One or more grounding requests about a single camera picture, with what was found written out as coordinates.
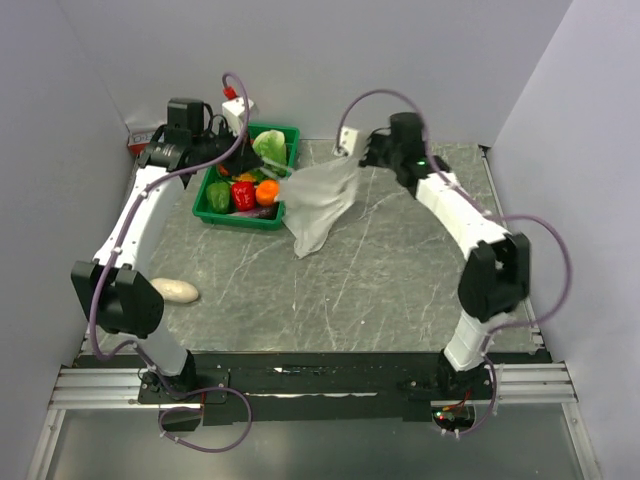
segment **green bell pepper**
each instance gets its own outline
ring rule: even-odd
[[[227,182],[212,183],[207,187],[207,200],[214,213],[227,213],[231,202],[231,186]]]

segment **red bell pepper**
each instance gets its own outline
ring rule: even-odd
[[[240,212],[246,212],[256,207],[256,189],[251,182],[234,183],[231,187],[231,198]]]

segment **red connector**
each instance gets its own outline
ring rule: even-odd
[[[233,87],[225,87],[222,90],[222,93],[224,93],[224,96],[227,97],[227,100],[234,100],[235,98],[238,98],[238,94],[233,89]]]

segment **green plastic crate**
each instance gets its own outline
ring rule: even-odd
[[[298,153],[298,144],[300,143],[300,130],[295,127],[281,127],[278,125],[267,125],[261,123],[249,124],[249,136],[255,138],[262,132],[267,130],[279,130],[284,133],[285,142],[287,144],[287,155],[289,161],[287,165],[291,168],[295,165],[296,155]],[[211,223],[217,225],[230,225],[233,227],[243,228],[258,228],[260,230],[277,230],[282,226],[282,217],[284,216],[284,204],[278,205],[278,212],[275,218],[246,218],[246,217],[234,217],[232,215],[224,213],[215,213],[211,211],[209,201],[207,200],[207,187],[212,183],[218,181],[220,175],[215,167],[207,170],[204,176],[200,191],[196,197],[196,201],[193,204],[193,214],[200,218],[204,223]],[[230,213],[233,213],[233,201],[231,202]]]

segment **gray floor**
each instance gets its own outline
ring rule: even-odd
[[[560,405],[500,406],[456,442],[399,420],[256,423],[236,449],[189,451],[158,438],[157,412],[70,411],[49,480],[562,479],[583,478]],[[200,427],[189,440],[234,441],[244,424]]]
[[[303,141],[299,165],[331,157],[331,141]],[[495,200],[481,152],[442,145],[462,185],[487,208]],[[462,255],[437,219],[394,174],[361,171],[355,205],[316,254],[296,259],[286,228],[264,233],[200,222],[191,213],[202,175],[175,205],[151,276],[186,280],[201,298],[167,306],[169,329],[194,351],[437,351],[458,322]],[[114,339],[104,339],[105,347]],[[493,350],[533,351],[526,330]]]

